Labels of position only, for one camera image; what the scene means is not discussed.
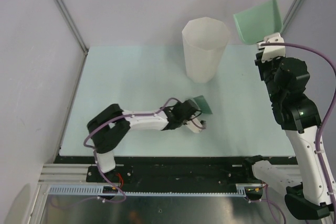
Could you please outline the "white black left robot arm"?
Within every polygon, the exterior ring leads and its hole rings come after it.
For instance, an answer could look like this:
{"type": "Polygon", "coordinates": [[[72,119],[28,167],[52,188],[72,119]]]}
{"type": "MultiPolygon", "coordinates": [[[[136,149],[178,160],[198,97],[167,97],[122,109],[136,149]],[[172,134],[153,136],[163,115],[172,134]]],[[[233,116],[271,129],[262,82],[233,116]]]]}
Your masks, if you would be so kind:
{"type": "Polygon", "coordinates": [[[89,132],[84,146],[93,149],[98,176],[110,182],[116,175],[113,150],[130,130],[176,130],[183,125],[193,133],[206,129],[206,121],[198,117],[202,111],[188,99],[184,102],[169,98],[158,110],[135,112],[112,104],[87,124],[89,132]]]}

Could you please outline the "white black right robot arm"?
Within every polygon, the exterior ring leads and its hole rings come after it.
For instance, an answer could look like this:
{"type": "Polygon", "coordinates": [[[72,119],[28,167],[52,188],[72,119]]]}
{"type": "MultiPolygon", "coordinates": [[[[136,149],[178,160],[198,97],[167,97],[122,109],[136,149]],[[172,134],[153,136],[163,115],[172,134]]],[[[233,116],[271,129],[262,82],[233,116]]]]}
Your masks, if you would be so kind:
{"type": "Polygon", "coordinates": [[[330,198],[335,189],[328,189],[323,172],[327,171],[333,187],[335,180],[330,167],[323,167],[319,160],[326,155],[322,146],[316,146],[323,144],[321,138],[316,138],[321,127],[317,106],[304,94],[310,79],[307,65],[285,56],[266,61],[261,52],[256,54],[255,65],[266,84],[274,118],[294,150],[301,179],[290,178],[260,155],[244,160],[243,179],[249,183],[261,180],[272,187],[284,197],[289,212],[298,220],[325,219],[335,212],[330,198]]]}

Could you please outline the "green dustpan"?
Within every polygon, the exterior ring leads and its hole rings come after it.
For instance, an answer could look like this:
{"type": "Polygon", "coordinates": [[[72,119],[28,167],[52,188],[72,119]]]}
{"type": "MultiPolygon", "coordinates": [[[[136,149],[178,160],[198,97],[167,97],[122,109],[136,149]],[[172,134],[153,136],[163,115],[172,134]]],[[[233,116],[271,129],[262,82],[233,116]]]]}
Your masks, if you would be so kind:
{"type": "Polygon", "coordinates": [[[264,37],[281,33],[283,22],[277,0],[268,0],[233,15],[240,41],[253,45],[264,37]]]}

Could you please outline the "green hand brush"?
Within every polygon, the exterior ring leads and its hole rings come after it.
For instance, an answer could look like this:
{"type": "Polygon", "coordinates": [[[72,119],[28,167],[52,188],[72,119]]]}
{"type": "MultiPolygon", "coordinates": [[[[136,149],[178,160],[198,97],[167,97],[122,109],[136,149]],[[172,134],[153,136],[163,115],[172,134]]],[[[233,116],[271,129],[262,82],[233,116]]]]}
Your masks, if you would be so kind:
{"type": "Polygon", "coordinates": [[[187,101],[196,110],[196,114],[195,114],[196,116],[199,116],[202,114],[213,114],[208,102],[206,101],[203,95],[199,95],[193,98],[188,98],[187,101]]]}

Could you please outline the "white plastic waste bin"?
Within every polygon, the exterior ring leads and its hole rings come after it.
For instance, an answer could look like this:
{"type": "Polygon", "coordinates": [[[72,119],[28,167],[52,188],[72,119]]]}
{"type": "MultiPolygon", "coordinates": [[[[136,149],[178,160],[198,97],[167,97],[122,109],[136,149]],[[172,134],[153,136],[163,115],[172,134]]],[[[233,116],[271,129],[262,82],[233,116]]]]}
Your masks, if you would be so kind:
{"type": "Polygon", "coordinates": [[[182,30],[186,75],[195,83],[207,83],[216,74],[230,40],[224,22],[209,17],[190,20],[182,30]]]}

